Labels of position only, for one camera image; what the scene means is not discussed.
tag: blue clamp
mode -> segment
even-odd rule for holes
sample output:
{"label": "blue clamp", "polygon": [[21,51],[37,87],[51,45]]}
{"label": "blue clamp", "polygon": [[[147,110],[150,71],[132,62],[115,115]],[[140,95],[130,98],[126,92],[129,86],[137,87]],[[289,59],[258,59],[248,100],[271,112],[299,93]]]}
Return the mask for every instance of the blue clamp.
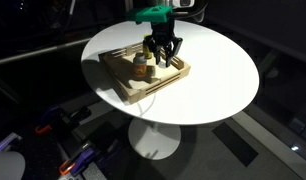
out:
{"label": "blue clamp", "polygon": [[36,126],[35,132],[42,135],[51,129],[51,124],[60,119],[64,110],[59,106],[50,107],[41,117],[40,125]]}
{"label": "blue clamp", "polygon": [[91,147],[83,151],[78,157],[78,159],[75,161],[75,165],[70,171],[71,174],[73,176],[77,176],[82,171],[84,171],[88,166],[89,162],[92,161],[92,159],[95,157],[95,155],[95,151]]}

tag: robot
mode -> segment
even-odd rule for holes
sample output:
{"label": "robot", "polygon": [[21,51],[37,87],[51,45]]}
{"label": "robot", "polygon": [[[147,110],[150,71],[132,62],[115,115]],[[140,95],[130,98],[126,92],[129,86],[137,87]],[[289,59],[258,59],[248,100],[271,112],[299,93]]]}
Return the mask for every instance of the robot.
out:
{"label": "robot", "polygon": [[165,52],[165,64],[169,67],[173,56],[180,50],[183,39],[174,34],[176,19],[193,17],[197,22],[204,18],[207,0],[148,0],[146,8],[132,9],[126,13],[129,21],[137,24],[150,22],[152,34],[144,43],[154,54],[156,64],[160,63],[161,50]]}

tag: white round table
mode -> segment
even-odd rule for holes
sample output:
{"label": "white round table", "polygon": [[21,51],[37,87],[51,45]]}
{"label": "white round table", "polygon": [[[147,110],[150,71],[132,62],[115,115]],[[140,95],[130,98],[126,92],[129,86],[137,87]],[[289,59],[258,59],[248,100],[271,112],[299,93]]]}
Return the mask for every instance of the white round table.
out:
{"label": "white round table", "polygon": [[176,21],[175,36],[183,38],[177,56],[191,65],[189,75],[130,105],[113,89],[115,82],[98,54],[141,42],[151,33],[150,23],[134,22],[101,31],[83,51],[82,70],[104,101],[136,117],[129,127],[133,148],[148,159],[163,159],[179,145],[179,125],[210,123],[238,113],[255,97],[259,77],[252,59],[233,41],[208,28]]}

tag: black cable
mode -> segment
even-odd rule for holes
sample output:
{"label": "black cable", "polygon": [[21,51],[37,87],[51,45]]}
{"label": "black cable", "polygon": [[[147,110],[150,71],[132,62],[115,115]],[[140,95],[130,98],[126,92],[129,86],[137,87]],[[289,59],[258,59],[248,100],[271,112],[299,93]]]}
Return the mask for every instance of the black cable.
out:
{"label": "black cable", "polygon": [[50,27],[55,24],[57,21],[59,21],[59,19],[61,18],[61,16],[63,15],[63,12],[65,11],[65,8],[68,4],[69,0],[65,0],[64,3],[62,3],[61,8],[57,14],[56,17],[53,18],[53,20],[51,20],[51,22],[47,25],[47,28],[42,29],[40,32],[37,32],[33,35],[29,35],[29,36],[24,36],[24,37],[20,37],[20,38],[14,38],[14,39],[7,39],[7,40],[3,40],[3,42],[7,42],[7,43],[12,43],[12,42],[18,42],[18,41],[26,41],[28,39],[32,39],[32,38],[37,38],[40,36],[46,36],[49,35],[51,33],[53,33],[54,31],[50,31]]}
{"label": "black cable", "polygon": [[[60,12],[60,15],[61,13],[64,11],[65,7],[67,6],[67,3],[68,0],[65,1],[64,5],[63,5],[63,9],[61,10]],[[65,26],[62,28],[62,31],[55,37],[53,38],[50,42],[46,43],[46,44],[43,44],[41,46],[38,46],[38,47],[34,47],[34,48],[30,48],[30,49],[18,49],[18,50],[11,50],[11,49],[4,49],[4,48],[0,48],[0,51],[4,51],[4,52],[15,52],[15,53],[24,53],[24,52],[28,52],[28,51],[33,51],[33,50],[38,50],[38,49],[41,49],[41,48],[45,48],[51,44],[53,44],[54,42],[56,42],[57,40],[59,40],[65,33],[65,31],[67,30],[70,22],[71,22],[71,19],[72,19],[72,16],[73,16],[73,9],[75,7],[75,0],[72,0],[71,1],[71,7],[70,7],[70,11],[69,11],[69,17],[68,17],[68,20],[65,24]]]}

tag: wooden tray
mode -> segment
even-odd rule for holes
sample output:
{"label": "wooden tray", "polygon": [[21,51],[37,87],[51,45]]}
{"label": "wooden tray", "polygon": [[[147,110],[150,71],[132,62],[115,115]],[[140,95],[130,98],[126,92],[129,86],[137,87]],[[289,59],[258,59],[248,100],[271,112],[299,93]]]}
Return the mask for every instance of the wooden tray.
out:
{"label": "wooden tray", "polygon": [[[179,57],[172,58],[168,68],[156,65],[154,56],[147,60],[147,73],[144,77],[133,75],[133,58],[135,53],[142,52],[142,43],[116,49],[100,54],[106,69],[116,81],[121,92],[133,104],[160,89],[180,80],[189,74],[191,66]],[[165,62],[164,52],[161,52],[161,62]]]}

